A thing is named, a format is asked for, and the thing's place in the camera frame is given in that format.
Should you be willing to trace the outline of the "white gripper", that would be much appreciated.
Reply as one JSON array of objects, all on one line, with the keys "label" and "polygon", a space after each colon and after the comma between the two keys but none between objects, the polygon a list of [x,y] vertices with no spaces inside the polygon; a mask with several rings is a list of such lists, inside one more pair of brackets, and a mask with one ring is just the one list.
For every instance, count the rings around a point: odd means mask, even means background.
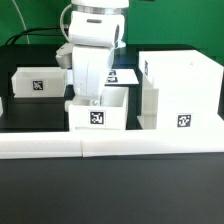
[{"label": "white gripper", "polygon": [[62,69],[72,69],[78,98],[100,101],[124,25],[121,14],[72,12],[68,42],[56,51],[56,60]]}]

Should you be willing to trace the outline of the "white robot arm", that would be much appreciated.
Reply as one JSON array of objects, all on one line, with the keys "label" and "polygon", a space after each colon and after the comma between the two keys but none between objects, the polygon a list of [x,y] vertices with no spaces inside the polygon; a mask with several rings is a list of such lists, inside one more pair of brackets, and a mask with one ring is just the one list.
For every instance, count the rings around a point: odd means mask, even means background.
[{"label": "white robot arm", "polygon": [[128,7],[129,0],[71,0],[62,11],[59,25],[66,43],[56,51],[56,60],[72,69],[76,99],[100,104]]}]

